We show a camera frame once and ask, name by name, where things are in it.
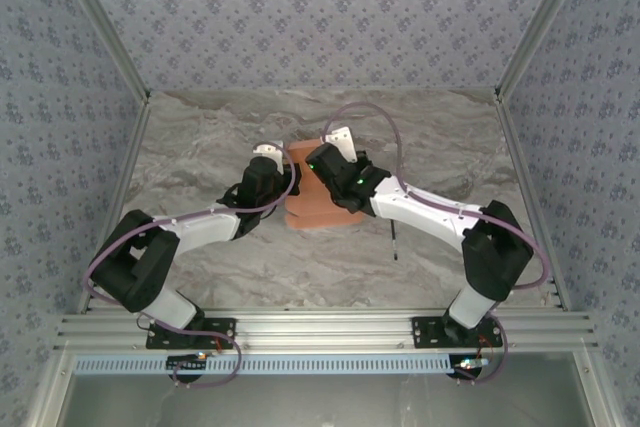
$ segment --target patterned wallpaper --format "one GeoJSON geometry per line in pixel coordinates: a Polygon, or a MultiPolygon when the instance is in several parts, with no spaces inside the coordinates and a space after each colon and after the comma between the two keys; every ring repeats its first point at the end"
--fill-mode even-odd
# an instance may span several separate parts
{"type": "Polygon", "coordinates": [[[0,0],[0,426],[78,305],[137,110],[75,0],[0,0]]]}
{"type": "Polygon", "coordinates": [[[154,90],[495,85],[540,0],[101,0],[154,90]]]}
{"type": "Polygon", "coordinates": [[[640,0],[567,0],[509,101],[575,308],[640,426],[640,0]]]}

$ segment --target gray marble floor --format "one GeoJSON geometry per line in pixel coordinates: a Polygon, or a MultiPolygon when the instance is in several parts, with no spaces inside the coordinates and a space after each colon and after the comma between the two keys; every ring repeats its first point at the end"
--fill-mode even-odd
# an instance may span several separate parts
{"type": "MultiPolygon", "coordinates": [[[[448,91],[154,93],[124,210],[202,209],[240,180],[255,142],[317,138],[330,113],[355,100],[375,102],[397,121],[411,184],[468,203],[501,200],[529,230],[490,98],[448,91]]],[[[361,110],[341,125],[377,165],[393,170],[396,146],[383,118],[361,110]]],[[[446,307],[464,284],[462,257],[408,226],[398,226],[394,261],[387,221],[302,232],[285,225],[282,210],[243,239],[178,257],[168,282],[203,307],[446,307]]],[[[521,280],[539,272],[532,261],[521,280]]],[[[544,286],[507,303],[551,301],[544,286]]]]}

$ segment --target purple cable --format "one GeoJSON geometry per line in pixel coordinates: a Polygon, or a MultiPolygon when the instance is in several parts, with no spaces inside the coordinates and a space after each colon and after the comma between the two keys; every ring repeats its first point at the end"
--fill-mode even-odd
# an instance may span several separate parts
{"type": "Polygon", "coordinates": [[[391,126],[391,128],[393,129],[393,134],[395,136],[395,140],[396,140],[396,146],[397,146],[397,150],[396,150],[396,177],[398,179],[398,183],[400,184],[400,187],[402,188],[402,190],[409,196],[411,197],[413,200],[420,202],[421,204],[426,205],[427,207],[431,207],[433,209],[438,209],[441,210],[443,212],[447,212],[449,214],[458,214],[458,215],[462,215],[462,216],[467,216],[467,217],[472,217],[475,219],[479,219],[479,220],[483,220],[485,222],[489,222],[491,224],[497,225],[498,227],[502,227],[505,230],[508,230],[509,232],[511,232],[512,234],[520,237],[522,240],[524,240],[527,244],[529,244],[531,246],[531,248],[535,251],[535,253],[538,255],[538,257],[540,258],[540,261],[542,263],[542,274],[540,275],[540,278],[534,282],[530,282],[528,284],[521,284],[521,285],[516,285],[513,287],[513,290],[524,290],[524,289],[531,289],[534,287],[539,287],[540,285],[544,284],[544,282],[547,280],[547,277],[549,277],[549,272],[550,272],[550,262],[549,262],[549,257],[547,256],[547,254],[542,250],[542,248],[537,244],[537,242],[535,241],[535,239],[527,234],[525,234],[523,231],[521,231],[520,229],[514,227],[511,224],[508,224],[507,222],[504,222],[500,219],[496,219],[494,217],[490,217],[488,215],[484,215],[480,212],[473,212],[470,210],[458,210],[455,207],[449,207],[447,205],[442,205],[442,204],[438,204],[437,202],[433,202],[429,199],[425,199],[423,197],[420,197],[419,195],[415,194],[414,192],[411,192],[409,190],[409,188],[407,187],[407,184],[404,181],[404,177],[402,174],[402,139],[400,138],[400,131],[398,130],[398,126],[396,125],[395,121],[391,118],[391,116],[389,115],[389,113],[384,110],[382,107],[377,106],[376,104],[372,104],[371,102],[352,102],[350,104],[344,105],[343,107],[339,108],[338,110],[336,110],[331,117],[329,117],[329,120],[327,121],[327,123],[324,126],[324,129],[322,130],[322,140],[325,141],[327,133],[329,132],[329,128],[331,127],[331,124],[346,110],[348,109],[352,109],[354,107],[368,107],[370,109],[373,109],[375,111],[377,111],[378,113],[382,114],[382,116],[387,120],[387,122],[389,123],[389,125],[391,126]]]}
{"type": "Polygon", "coordinates": [[[502,326],[502,322],[500,322],[498,318],[493,314],[487,314],[486,317],[489,317],[490,319],[494,320],[494,322],[498,325],[498,328],[500,329],[500,333],[502,335],[502,344],[504,345],[504,352],[502,353],[502,359],[500,360],[500,363],[495,368],[495,370],[491,372],[489,375],[477,380],[471,374],[469,374],[468,372],[465,372],[462,369],[453,369],[460,375],[464,375],[465,377],[468,377],[469,382],[472,382],[477,385],[486,384],[490,380],[495,379],[498,375],[500,375],[500,372],[502,372],[505,364],[507,363],[507,354],[509,353],[509,340],[507,339],[507,332],[504,330],[504,327],[502,326]]]}
{"type": "MultiPolygon", "coordinates": [[[[284,148],[280,147],[277,144],[274,144],[273,142],[261,142],[260,144],[257,144],[254,146],[254,149],[258,146],[258,145],[270,145],[272,147],[275,147],[276,149],[280,150],[283,155],[285,156],[285,158],[287,159],[287,162],[289,162],[289,165],[292,166],[291,168],[291,181],[289,182],[289,185],[287,186],[286,190],[284,191],[284,193],[278,197],[276,200],[274,200],[273,202],[271,202],[270,204],[267,204],[263,207],[255,207],[255,208],[251,208],[251,209],[240,209],[240,208],[221,208],[221,209],[217,209],[217,210],[211,210],[211,209],[207,209],[207,210],[201,210],[198,212],[192,212],[189,214],[182,214],[182,215],[178,215],[176,217],[170,217],[167,219],[161,219],[161,220],[156,220],[153,222],[150,222],[148,224],[142,225],[140,227],[138,227],[137,229],[133,229],[129,232],[127,232],[125,235],[123,235],[122,237],[120,237],[118,240],[116,240],[113,244],[109,245],[106,249],[104,249],[103,252],[100,253],[100,255],[98,255],[95,259],[93,259],[93,262],[91,262],[91,264],[89,265],[89,268],[87,269],[87,271],[84,273],[84,275],[82,276],[82,285],[84,286],[84,288],[89,291],[89,293],[91,295],[93,295],[94,297],[104,300],[105,302],[108,302],[109,304],[113,304],[113,305],[120,305],[118,301],[116,301],[115,299],[112,299],[111,297],[107,297],[106,295],[101,294],[100,292],[98,292],[97,290],[95,290],[93,288],[93,286],[91,285],[91,275],[93,274],[93,272],[96,270],[96,268],[118,247],[120,247],[123,243],[125,243],[127,240],[131,239],[132,237],[135,237],[136,235],[139,235],[149,229],[153,229],[154,227],[159,227],[162,225],[167,225],[172,223],[173,221],[176,222],[182,222],[185,220],[192,220],[192,219],[198,219],[200,217],[208,217],[209,215],[216,215],[216,214],[235,214],[235,213],[241,213],[241,214],[254,214],[254,213],[258,213],[258,212],[264,212],[265,210],[269,210],[272,207],[276,207],[279,204],[281,204],[282,202],[284,202],[284,200],[287,198],[287,196],[289,195],[289,193],[291,192],[291,190],[293,189],[293,186],[295,185],[295,181],[296,181],[296,174],[295,174],[295,169],[293,168],[294,162],[293,159],[291,158],[291,155],[289,155],[289,152],[287,152],[284,148]]],[[[219,385],[224,385],[228,382],[230,382],[231,380],[233,380],[236,375],[238,375],[238,371],[240,370],[240,367],[242,365],[242,351],[240,349],[240,346],[238,345],[238,343],[233,340],[231,337],[224,335],[224,334],[220,334],[218,332],[207,332],[207,331],[202,331],[202,330],[184,330],[184,329],[178,329],[175,327],[172,327],[168,324],[165,324],[164,322],[160,322],[156,320],[156,323],[158,325],[160,325],[161,327],[167,329],[167,330],[171,330],[172,332],[176,332],[178,334],[184,334],[184,335],[198,335],[198,336],[210,336],[210,337],[215,337],[215,338],[219,338],[219,339],[223,339],[227,342],[230,342],[231,345],[233,345],[233,348],[238,352],[238,360],[236,362],[236,365],[233,369],[233,371],[227,375],[225,378],[217,381],[217,382],[207,382],[204,384],[197,384],[194,385],[193,387],[190,388],[206,388],[206,387],[216,387],[219,385]]],[[[173,373],[173,380],[175,382],[178,382],[177,380],[177,371],[180,368],[180,364],[178,364],[177,368],[174,369],[174,373],[173,373]]]]}
{"type": "Polygon", "coordinates": [[[228,384],[233,379],[235,379],[236,376],[238,375],[238,372],[240,371],[240,367],[242,367],[242,349],[240,349],[240,346],[238,345],[238,343],[235,341],[233,337],[229,337],[228,335],[221,334],[219,332],[208,332],[206,330],[176,329],[175,327],[172,327],[171,325],[165,324],[164,322],[160,322],[158,320],[156,320],[156,324],[162,327],[163,329],[170,330],[171,332],[175,332],[176,334],[198,335],[198,336],[207,336],[207,337],[222,339],[226,342],[229,342],[233,346],[235,351],[238,352],[238,360],[236,361],[231,373],[226,375],[222,379],[216,380],[214,382],[199,382],[197,384],[185,384],[184,382],[180,382],[178,380],[178,371],[182,368],[184,364],[187,364],[188,361],[184,360],[182,362],[178,362],[178,364],[174,367],[173,374],[172,374],[173,381],[176,383],[176,386],[182,385],[187,389],[208,389],[210,387],[220,387],[222,385],[228,384]]]}

